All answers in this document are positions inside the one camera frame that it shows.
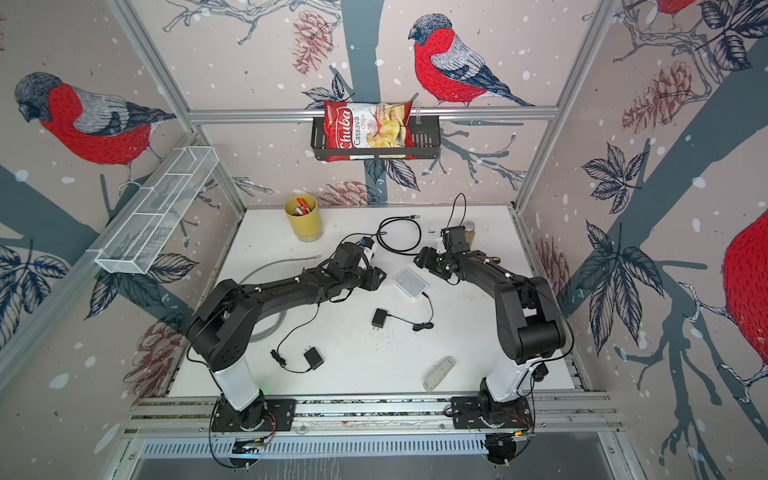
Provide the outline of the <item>black wall plug adapter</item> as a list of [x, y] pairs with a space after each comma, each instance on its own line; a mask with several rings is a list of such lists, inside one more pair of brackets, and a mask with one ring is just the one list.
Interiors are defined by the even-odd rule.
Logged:
[[311, 347], [304, 352], [304, 358], [308, 363], [308, 370], [317, 370], [324, 364], [324, 358], [321, 356], [316, 347]]

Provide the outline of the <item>yellow pen cup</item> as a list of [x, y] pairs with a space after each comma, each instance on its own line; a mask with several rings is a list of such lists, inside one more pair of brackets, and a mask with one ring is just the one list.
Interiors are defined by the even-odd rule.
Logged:
[[302, 242], [314, 242], [323, 234], [323, 224], [317, 199], [298, 194], [284, 204], [284, 212], [296, 237]]

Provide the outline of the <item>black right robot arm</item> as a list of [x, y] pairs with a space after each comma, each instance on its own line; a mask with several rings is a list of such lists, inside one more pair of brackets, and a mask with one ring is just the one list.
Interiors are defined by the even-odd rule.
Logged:
[[496, 332], [505, 359], [480, 384], [483, 406], [506, 406], [528, 395], [550, 373], [548, 364], [568, 338], [553, 291], [542, 277], [514, 273], [501, 261], [472, 250], [463, 226], [440, 232], [443, 249], [424, 247], [417, 267], [449, 281], [478, 287], [494, 302]]

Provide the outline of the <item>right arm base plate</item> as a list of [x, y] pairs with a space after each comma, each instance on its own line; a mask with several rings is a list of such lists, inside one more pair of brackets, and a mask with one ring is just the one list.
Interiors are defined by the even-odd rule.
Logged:
[[447, 410], [455, 429], [522, 429], [533, 427], [533, 409], [525, 398], [509, 402], [455, 396]]

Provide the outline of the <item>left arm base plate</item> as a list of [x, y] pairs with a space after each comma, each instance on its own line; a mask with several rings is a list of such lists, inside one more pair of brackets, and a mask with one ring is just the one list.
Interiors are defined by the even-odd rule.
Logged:
[[296, 406], [295, 399], [261, 396], [237, 411], [220, 396], [209, 429], [212, 433], [287, 432], [291, 430]]

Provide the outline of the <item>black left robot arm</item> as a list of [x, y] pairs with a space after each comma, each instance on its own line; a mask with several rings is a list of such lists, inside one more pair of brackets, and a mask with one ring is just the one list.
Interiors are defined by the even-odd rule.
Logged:
[[295, 307], [340, 303], [343, 292], [377, 290], [386, 273], [372, 265], [374, 252], [374, 240], [364, 236], [339, 244], [330, 258], [293, 277], [259, 285], [227, 279], [216, 285], [194, 313], [185, 337], [229, 407], [249, 411], [263, 396], [244, 359], [255, 325]]

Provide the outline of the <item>beige power strip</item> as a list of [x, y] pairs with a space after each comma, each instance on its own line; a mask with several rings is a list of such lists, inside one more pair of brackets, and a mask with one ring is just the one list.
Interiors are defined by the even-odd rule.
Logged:
[[434, 392], [451, 372], [455, 364], [456, 361], [453, 357], [445, 357], [439, 364], [434, 366], [424, 378], [422, 383], [423, 389], [428, 393]]

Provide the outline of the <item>white mesh wall shelf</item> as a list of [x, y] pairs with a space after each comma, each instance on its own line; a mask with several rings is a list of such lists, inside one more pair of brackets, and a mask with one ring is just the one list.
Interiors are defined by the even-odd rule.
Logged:
[[138, 204], [95, 258], [108, 273], [146, 274], [219, 163], [214, 149], [187, 146], [140, 188]]

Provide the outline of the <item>red cassava chips bag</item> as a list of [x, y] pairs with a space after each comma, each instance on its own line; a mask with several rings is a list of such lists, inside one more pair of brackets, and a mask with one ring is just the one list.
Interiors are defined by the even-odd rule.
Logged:
[[412, 148], [408, 128], [412, 102], [324, 102], [326, 149], [359, 150]]

